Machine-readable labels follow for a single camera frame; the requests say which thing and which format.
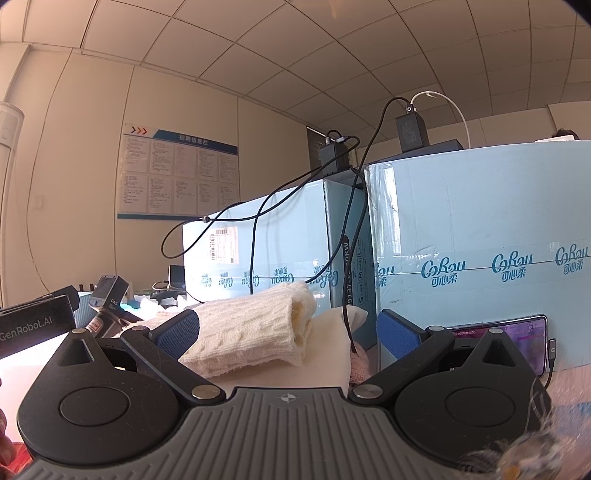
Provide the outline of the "wall notice board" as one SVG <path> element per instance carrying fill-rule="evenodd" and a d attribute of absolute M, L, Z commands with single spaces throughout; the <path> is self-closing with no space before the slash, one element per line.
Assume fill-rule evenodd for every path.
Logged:
<path fill-rule="evenodd" d="M 238 147 L 127 123 L 119 154 L 119 219 L 184 220 L 239 200 Z"/>

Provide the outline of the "white folded garment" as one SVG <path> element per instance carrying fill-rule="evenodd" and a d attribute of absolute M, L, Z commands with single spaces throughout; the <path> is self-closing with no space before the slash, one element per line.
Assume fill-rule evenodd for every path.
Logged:
<path fill-rule="evenodd" d="M 245 367 L 213 379 L 226 393 L 235 387 L 308 388 L 349 387 L 370 378 L 370 360 L 361 345 L 349 347 L 342 310 L 334 308 L 311 320 L 304 363 L 294 366 L 280 360 Z"/>

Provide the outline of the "black charger on large box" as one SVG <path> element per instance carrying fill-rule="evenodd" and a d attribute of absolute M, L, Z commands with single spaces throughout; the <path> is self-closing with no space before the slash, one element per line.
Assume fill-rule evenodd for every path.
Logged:
<path fill-rule="evenodd" d="M 396 118 L 396 126 L 403 153 L 430 145 L 425 121 L 413 105 L 408 105 L 406 113 Z"/>

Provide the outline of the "black charger on small box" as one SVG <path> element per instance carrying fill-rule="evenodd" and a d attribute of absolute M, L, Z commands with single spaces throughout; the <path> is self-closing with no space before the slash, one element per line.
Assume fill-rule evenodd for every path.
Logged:
<path fill-rule="evenodd" d="M 325 135 L 325 145 L 318 150 L 322 176 L 334 175 L 349 169 L 349 153 L 346 138 L 337 130 Z"/>

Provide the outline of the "cream knitted folded sweater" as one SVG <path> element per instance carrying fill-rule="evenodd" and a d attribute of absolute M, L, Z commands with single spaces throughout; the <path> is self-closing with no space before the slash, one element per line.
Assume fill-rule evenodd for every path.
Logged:
<path fill-rule="evenodd" d="M 199 335 L 179 362 L 204 378 L 273 361 L 300 367 L 315 309 L 304 282 L 195 306 Z"/>

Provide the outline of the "large light blue box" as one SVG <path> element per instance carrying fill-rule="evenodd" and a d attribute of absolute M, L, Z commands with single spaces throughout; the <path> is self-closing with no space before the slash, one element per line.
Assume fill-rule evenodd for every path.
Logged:
<path fill-rule="evenodd" d="M 590 361 L 590 145 L 376 162 L 365 172 L 379 309 L 421 326 L 542 314 L 562 368 Z"/>

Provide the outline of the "small light blue box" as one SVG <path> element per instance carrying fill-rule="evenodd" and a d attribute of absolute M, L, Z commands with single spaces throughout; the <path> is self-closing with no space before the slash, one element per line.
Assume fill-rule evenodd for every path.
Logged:
<path fill-rule="evenodd" d="M 250 200 L 182 228 L 185 287 L 213 301 L 304 282 L 318 312 L 375 309 L 370 227 L 361 185 L 329 179 Z"/>

